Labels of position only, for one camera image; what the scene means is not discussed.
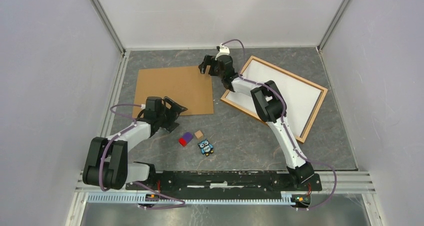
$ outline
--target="aluminum frame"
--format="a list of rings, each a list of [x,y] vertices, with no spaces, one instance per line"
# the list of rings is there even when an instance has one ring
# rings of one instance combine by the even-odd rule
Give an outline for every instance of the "aluminum frame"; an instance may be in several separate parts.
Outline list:
[[[328,42],[331,34],[333,33],[334,29],[336,28],[337,24],[340,21],[340,18],[342,17],[342,15],[345,13],[347,6],[349,5],[349,2],[351,0],[343,0],[340,4],[340,6],[338,7],[330,25],[328,26],[326,32],[324,33],[323,38],[321,39],[320,43],[317,46],[318,50],[322,50],[326,43]]]
[[[129,56],[130,56],[130,52],[125,52],[124,56],[121,58],[119,62],[116,76],[112,82],[112,89],[109,94],[109,103],[105,110],[105,114],[103,117],[104,119],[99,130],[100,137],[107,137],[108,135],[110,135],[115,114],[113,114],[109,110],[109,108],[117,104],[119,101],[119,96],[121,94],[122,83],[124,82],[124,76],[125,76],[125,71],[127,70]]]
[[[106,15],[105,10],[103,9],[101,3],[99,0],[90,0],[95,11],[98,14],[98,17],[100,17],[101,21],[103,22],[104,26],[106,27],[107,32],[110,34],[110,36],[113,39],[113,42],[115,43],[116,48],[124,54],[126,52],[125,47],[123,46],[122,42],[120,41],[117,32],[115,31],[114,27],[112,26],[112,23],[110,22],[108,16]]]
[[[123,187],[121,190],[111,189],[107,192],[102,192],[99,187],[86,185],[82,180],[82,173],[79,176],[77,187],[74,192],[71,208],[66,219],[65,225],[67,226],[77,226],[81,224],[85,207],[88,202],[96,203],[133,203],[131,196],[140,196],[145,193],[149,193],[145,190],[140,191],[130,191],[125,190]],[[312,194],[329,194],[334,186],[334,176],[331,171],[318,171],[317,172],[321,177],[321,183],[323,185],[323,190],[319,192],[312,192]],[[372,226],[382,226],[384,225],[380,211],[378,198],[374,185],[371,181],[371,176],[368,172],[361,171],[339,171],[337,174],[337,188],[335,194],[361,194],[365,203],[366,212],[370,219]],[[281,197],[285,198],[287,195],[291,194],[300,194],[306,192],[288,192],[282,191]],[[103,196],[101,200],[93,201],[94,196]],[[199,200],[191,201],[191,204],[227,204],[227,205],[237,205],[237,204],[267,204],[267,205],[285,205],[287,202],[284,200],[281,201],[270,201],[270,200],[238,200],[238,201],[219,201],[219,200]]]

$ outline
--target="whiteboard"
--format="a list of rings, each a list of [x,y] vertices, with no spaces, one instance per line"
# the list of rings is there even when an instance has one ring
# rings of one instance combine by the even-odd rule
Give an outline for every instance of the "whiteboard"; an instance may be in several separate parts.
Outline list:
[[[243,77],[256,81],[273,80],[287,104],[287,119],[299,142],[304,142],[327,88],[283,70],[259,58],[251,57],[242,69]],[[227,90],[221,100],[258,119],[251,97]]]

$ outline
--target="brown cardboard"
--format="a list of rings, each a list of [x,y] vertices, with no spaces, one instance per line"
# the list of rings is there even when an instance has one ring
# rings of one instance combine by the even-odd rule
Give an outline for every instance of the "brown cardboard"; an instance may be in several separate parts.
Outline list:
[[[200,74],[197,66],[139,70],[134,104],[146,103],[149,96],[168,96],[187,107],[181,115],[214,113],[211,76]],[[132,116],[137,117],[139,112],[134,107]]]

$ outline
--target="wooden cube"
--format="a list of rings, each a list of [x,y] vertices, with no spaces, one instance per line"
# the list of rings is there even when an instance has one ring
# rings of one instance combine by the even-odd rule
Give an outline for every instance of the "wooden cube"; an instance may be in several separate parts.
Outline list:
[[[201,139],[203,137],[203,133],[200,130],[195,132],[194,135],[196,136],[197,139]]]

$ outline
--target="white wall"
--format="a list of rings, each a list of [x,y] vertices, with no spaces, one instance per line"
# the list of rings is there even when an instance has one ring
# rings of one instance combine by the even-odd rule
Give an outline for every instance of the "white wall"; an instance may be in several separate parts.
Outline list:
[[[0,0],[0,225],[63,225],[120,54],[90,0]]]
[[[388,225],[422,225],[423,0],[352,0],[323,58]]]
[[[316,46],[342,0],[100,0],[127,48]]]

